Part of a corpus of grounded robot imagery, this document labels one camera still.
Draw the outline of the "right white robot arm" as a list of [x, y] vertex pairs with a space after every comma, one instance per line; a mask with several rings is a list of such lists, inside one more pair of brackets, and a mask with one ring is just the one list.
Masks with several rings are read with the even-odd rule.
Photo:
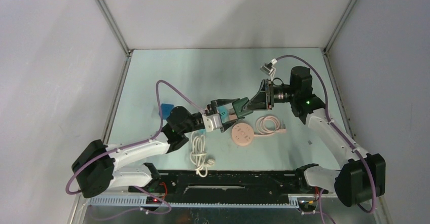
[[291, 105], [293, 115], [321, 139], [339, 165], [338, 170], [316, 163], [298, 168], [297, 190], [307, 193], [314, 187], [325, 189], [335, 193], [347, 207], [385, 194], [385, 159], [369, 153], [340, 128], [330, 116], [327, 104], [313, 93], [309, 68], [293, 67], [289, 84], [275, 85], [269, 79], [262, 80], [257, 94], [241, 109], [271, 110], [278, 103]]

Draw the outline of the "teal power strip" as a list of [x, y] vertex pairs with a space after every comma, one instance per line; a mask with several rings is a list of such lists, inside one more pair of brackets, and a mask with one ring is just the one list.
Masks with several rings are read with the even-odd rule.
[[232, 120], [232, 108], [230, 106], [218, 106], [217, 111], [223, 124]]

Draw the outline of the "blue cube socket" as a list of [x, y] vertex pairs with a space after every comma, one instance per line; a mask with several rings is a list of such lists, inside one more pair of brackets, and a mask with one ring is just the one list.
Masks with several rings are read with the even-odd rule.
[[162, 103], [160, 104], [159, 115], [163, 120], [166, 120], [170, 116], [173, 108], [174, 108], [173, 104]]

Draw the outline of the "dark green cube socket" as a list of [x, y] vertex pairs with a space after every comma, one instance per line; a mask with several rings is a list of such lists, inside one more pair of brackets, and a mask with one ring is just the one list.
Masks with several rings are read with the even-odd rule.
[[239, 119], [245, 118], [247, 115], [250, 115], [253, 113], [253, 110], [246, 108], [246, 105], [248, 104], [248, 102], [249, 102], [249, 99], [247, 97], [244, 97], [232, 103], [234, 112]]

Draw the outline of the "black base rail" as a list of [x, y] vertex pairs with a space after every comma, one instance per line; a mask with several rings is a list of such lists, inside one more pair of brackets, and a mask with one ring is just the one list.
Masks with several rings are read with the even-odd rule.
[[168, 201], [214, 203], [288, 203], [294, 195], [316, 199], [319, 190], [298, 171], [209, 171], [201, 177], [188, 170], [161, 170], [143, 188]]

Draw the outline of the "pink brown plug adapter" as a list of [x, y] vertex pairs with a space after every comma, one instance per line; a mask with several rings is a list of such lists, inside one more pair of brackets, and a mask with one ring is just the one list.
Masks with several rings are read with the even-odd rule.
[[237, 120], [237, 115], [236, 114], [230, 114], [228, 117], [229, 121], [233, 121], [233, 120]]

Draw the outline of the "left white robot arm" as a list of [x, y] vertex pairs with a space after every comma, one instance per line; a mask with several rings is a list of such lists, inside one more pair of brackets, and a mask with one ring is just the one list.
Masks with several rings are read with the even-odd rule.
[[152, 163], [140, 167], [132, 164], [152, 156], [166, 155], [179, 150], [189, 138], [188, 133], [199, 130], [225, 132], [250, 113], [248, 98], [217, 99], [202, 112], [191, 113], [183, 106], [176, 106], [154, 136], [127, 145], [106, 145], [97, 139], [88, 144], [73, 162], [72, 179], [84, 198], [96, 197], [108, 189], [136, 185], [154, 192], [159, 188], [160, 177]]

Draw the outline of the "pink round power strip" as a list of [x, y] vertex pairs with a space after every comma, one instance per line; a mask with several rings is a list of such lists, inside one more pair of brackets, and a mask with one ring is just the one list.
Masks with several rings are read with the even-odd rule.
[[232, 128], [231, 137], [236, 145], [247, 146], [253, 141], [255, 133], [251, 125], [247, 123], [237, 123]]

